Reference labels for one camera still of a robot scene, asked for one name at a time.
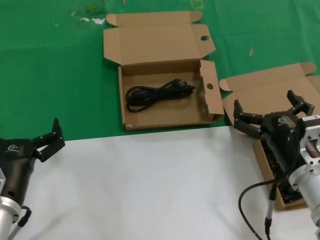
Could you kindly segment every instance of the white surface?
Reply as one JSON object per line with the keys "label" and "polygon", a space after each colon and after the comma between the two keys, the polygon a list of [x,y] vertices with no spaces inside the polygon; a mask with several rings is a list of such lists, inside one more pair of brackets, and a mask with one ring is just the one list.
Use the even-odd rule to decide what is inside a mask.
{"label": "white surface", "polygon": [[[36,162],[16,240],[254,240],[238,210],[262,180],[253,142],[230,127],[68,141]],[[266,199],[242,204],[264,239]],[[272,223],[272,240],[316,239],[309,209]]]}

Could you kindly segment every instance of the open cardboard box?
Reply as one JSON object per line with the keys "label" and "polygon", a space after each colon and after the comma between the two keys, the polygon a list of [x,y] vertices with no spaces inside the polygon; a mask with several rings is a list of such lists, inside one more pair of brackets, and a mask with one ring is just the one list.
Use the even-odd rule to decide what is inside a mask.
{"label": "open cardboard box", "polygon": [[[316,71],[312,62],[296,63],[262,71],[251,72],[222,79],[219,87],[222,91],[231,92],[222,100],[224,110],[230,121],[234,122],[234,104],[238,99],[243,112],[252,114],[269,114],[286,111],[292,107],[287,99],[288,90],[302,96],[307,103],[314,106],[314,115],[320,114],[320,76],[307,76]],[[265,181],[274,178],[270,169],[261,140],[253,145],[255,156]],[[295,210],[306,208],[303,199],[285,204],[277,189],[275,209]]]}
{"label": "open cardboard box", "polygon": [[[216,48],[208,27],[192,24],[199,11],[108,14],[116,28],[103,33],[104,57],[120,64],[125,130],[211,124],[224,116],[215,63],[202,60]],[[134,86],[161,87],[174,79],[195,86],[190,97],[160,101],[138,113],[126,107]]]}

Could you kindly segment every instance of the black power cord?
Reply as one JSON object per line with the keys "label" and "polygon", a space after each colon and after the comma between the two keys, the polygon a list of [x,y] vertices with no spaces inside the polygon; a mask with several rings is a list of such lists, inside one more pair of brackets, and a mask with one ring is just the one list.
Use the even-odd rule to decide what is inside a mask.
{"label": "black power cord", "polygon": [[26,225],[32,213],[31,209],[28,206],[23,206],[22,209],[24,209],[26,212],[17,223],[20,228],[23,228]]}
{"label": "black power cord", "polygon": [[[251,226],[250,222],[248,221],[246,215],[244,214],[244,211],[242,210],[242,206],[241,206],[241,201],[242,201],[242,198],[244,197],[244,195],[246,194],[246,192],[248,192],[249,190],[251,189],[254,189],[256,187],[260,187],[260,186],[264,186],[264,185],[268,185],[268,184],[277,184],[279,183],[280,181],[282,181],[286,175],[288,175],[289,173],[291,173],[294,169],[295,169],[295,166],[297,165],[298,163],[298,160],[299,160],[299,154],[297,156],[297,158],[294,160],[294,163],[292,164],[292,167],[290,167],[287,171],[285,171],[283,173],[283,175],[281,177],[277,177],[275,179],[272,179],[272,180],[269,180],[269,181],[263,181],[263,182],[259,182],[259,183],[256,183],[256,184],[253,184],[251,186],[248,186],[245,190],[243,190],[243,192],[240,194],[239,196],[239,200],[238,200],[238,207],[239,207],[239,211],[245,221],[245,223],[248,225],[248,227],[250,228],[250,230],[253,232],[253,234],[259,239],[259,240],[263,240],[259,234],[256,232],[256,230]],[[269,234],[266,233],[266,237],[268,238],[268,240],[270,240],[270,236]]]}
{"label": "black power cord", "polygon": [[[141,112],[161,100],[178,99],[190,96],[195,89],[181,79],[172,80],[162,87],[134,86],[126,95],[126,108],[131,113]],[[130,106],[143,106],[133,109]]]}

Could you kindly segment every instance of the green surface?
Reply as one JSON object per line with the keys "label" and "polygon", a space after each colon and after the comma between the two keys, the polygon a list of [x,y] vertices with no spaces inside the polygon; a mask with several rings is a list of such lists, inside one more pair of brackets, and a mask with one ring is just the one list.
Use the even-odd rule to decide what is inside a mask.
{"label": "green surface", "polygon": [[103,58],[109,26],[80,18],[185,10],[203,12],[219,79],[304,61],[320,66],[318,0],[0,0],[0,137],[38,136],[54,117],[67,140],[125,135],[117,65]]}

